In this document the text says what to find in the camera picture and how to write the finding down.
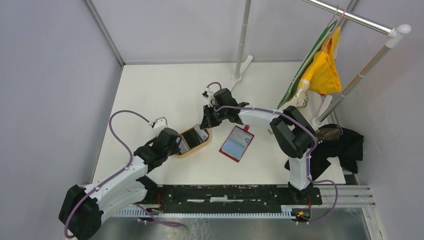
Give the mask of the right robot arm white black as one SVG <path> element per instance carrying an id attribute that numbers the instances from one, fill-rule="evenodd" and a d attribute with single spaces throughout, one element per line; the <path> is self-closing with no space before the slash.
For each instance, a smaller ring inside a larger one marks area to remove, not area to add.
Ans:
<path id="1" fill-rule="evenodd" d="M 227 88 L 216 92 L 206 88 L 202 96 L 208 104 L 203 106 L 201 129 L 214 128 L 228 120 L 272 131 L 280 149 L 288 156 L 289 199 L 302 204 L 309 198 L 309 190 L 313 187 L 310 158 L 318 143 L 314 129 L 295 106 L 284 110 L 255 107 L 248 102 L 237 102 Z"/>

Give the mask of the wooden tray with cards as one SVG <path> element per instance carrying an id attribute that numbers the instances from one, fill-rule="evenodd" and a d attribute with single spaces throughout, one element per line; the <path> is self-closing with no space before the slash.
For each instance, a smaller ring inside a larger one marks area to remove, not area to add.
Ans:
<path id="1" fill-rule="evenodd" d="M 179 134 L 181 142 L 180 151 L 176 154 L 177 158 L 183 158 L 206 145 L 210 139 L 210 133 L 207 129 L 201 129 L 198 124 L 181 132 Z"/>

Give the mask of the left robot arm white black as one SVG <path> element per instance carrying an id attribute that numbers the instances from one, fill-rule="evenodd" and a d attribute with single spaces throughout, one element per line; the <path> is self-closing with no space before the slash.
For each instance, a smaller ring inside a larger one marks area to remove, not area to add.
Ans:
<path id="1" fill-rule="evenodd" d="M 65 226 L 65 236 L 88 240 L 108 218 L 127 206 L 140 201 L 153 203 L 157 190 L 143 185 L 139 179 L 177 154 L 180 141 L 177 131 L 165 127 L 132 152 L 129 161 L 105 178 L 86 186 L 72 186 L 58 215 Z"/>

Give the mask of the red card holder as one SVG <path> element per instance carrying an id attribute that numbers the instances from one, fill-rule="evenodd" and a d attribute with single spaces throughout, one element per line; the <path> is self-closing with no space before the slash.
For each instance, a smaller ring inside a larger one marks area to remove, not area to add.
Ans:
<path id="1" fill-rule="evenodd" d="M 255 135 L 249 132 L 250 126 L 235 126 L 222 146 L 219 152 L 236 163 L 239 163 L 251 144 Z"/>

